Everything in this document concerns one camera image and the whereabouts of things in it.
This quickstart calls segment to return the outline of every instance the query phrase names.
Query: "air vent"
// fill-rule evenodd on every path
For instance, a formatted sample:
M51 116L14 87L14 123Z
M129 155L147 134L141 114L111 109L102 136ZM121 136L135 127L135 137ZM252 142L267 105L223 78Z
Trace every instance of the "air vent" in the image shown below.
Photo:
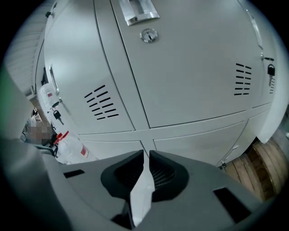
M251 67L236 63L235 96L249 95L251 85Z
M111 97L109 97L109 92L106 90L105 85L102 85L93 92L88 93L84 98L97 120L103 120L119 115Z
M275 79L272 77L271 82L269 84L269 94L273 94L275 89Z

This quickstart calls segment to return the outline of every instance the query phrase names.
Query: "gray plastic surface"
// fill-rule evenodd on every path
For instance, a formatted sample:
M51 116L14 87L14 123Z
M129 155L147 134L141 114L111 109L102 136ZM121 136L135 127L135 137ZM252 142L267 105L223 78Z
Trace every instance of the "gray plastic surface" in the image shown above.
M189 172L187 187L173 200L152 203L137 227L140 230L222 230L235 223L213 191L228 188L250 211L261 202L218 168L177 155L157 152L183 165Z
M83 170L85 172L84 174L67 178L68 182L87 204L99 211L107 219L112 219L117 214L121 214L125 200L112 197L102 185L100 177L107 167L133 154L135 154L135 152L88 163L62 165L61 170L63 173L78 169Z
M1 146L0 164L11 188L26 207L53 230L127 230L109 220L108 217L122 207L122 200L110 197L101 189L98 179L105 166L121 161L133 152L78 166L60 166L54 157L41 155L32 145L4 141ZM173 200L152 203L151 210L135 230L239 230L252 224L252 215L256 217L256 214L236 226L213 193L215 189L226 187L250 211L255 211L261 203L241 184L209 164L158 153L183 165L189 172L189 183ZM64 170L76 168L84 170L82 175L86 176L66 179Z

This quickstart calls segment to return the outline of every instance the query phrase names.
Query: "key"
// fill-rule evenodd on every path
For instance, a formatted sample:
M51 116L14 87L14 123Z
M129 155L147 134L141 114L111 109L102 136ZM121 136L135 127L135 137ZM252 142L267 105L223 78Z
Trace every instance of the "key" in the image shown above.
M62 120L61 120L61 118L60 118L60 117L61 117L61 114L59 113L59 111L57 111L57 110L54 111L54 112L53 112L53 115L54 115L55 119L59 120L59 121L61 122L61 124L64 125L64 123L62 122Z
M272 79L273 79L273 76L272 75L269 75L269 87L271 86L271 81L272 81Z

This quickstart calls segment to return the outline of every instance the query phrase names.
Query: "door handle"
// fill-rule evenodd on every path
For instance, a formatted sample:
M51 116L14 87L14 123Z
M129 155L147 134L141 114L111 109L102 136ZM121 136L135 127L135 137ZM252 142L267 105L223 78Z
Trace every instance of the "door handle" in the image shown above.
M250 18L251 23L252 23L252 26L254 28L254 31L255 31L255 34L256 34L256 37L257 37L257 41L258 41L258 46L263 50L262 37L261 37L261 34L260 34L259 27L258 27L258 25L257 25L257 23L255 21L255 18L250 14L248 9L245 9L245 11L248 13L249 18Z
M151 0L119 0L119 4L128 26L159 18Z
M55 94L58 95L59 94L59 88L58 88L57 82L56 82L55 77L54 77L52 64L51 64L51 66L49 66L49 72L50 72L50 75L51 75L52 85L53 85Z

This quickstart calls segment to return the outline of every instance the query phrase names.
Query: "locker door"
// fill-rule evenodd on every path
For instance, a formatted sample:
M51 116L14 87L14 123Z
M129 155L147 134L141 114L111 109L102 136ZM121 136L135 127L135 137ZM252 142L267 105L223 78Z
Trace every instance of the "locker door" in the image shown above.
M274 79L270 79L269 75L267 74L269 64L272 63L277 68L276 51L275 51L275 45L273 41L273 32L272 32L273 27L270 21L263 15L263 13L259 9L257 9L250 1L239 0L239 2L244 9L248 10L248 13L254 18L258 26L261 40L262 40L262 49L260 48L260 52L264 54L264 57L269 57L269 58L274 59L273 62L263 60L264 74L262 75L263 77L262 96L254 104L254 106L259 106L259 105L272 102L274 91L275 91L275 82L277 80L277 78L274 78L274 77L273 77Z
M143 149L140 141L102 142L84 140L82 143L98 159L106 159Z
M132 26L111 2L150 127L243 111L261 96L259 47L237 1L153 0L160 18ZM147 28L155 42L140 39Z
M103 53L93 1L68 4L51 27L44 51L49 82L59 89L79 134L134 130Z
M155 139L156 149L216 165L231 149L245 127L240 122L225 128L195 135Z

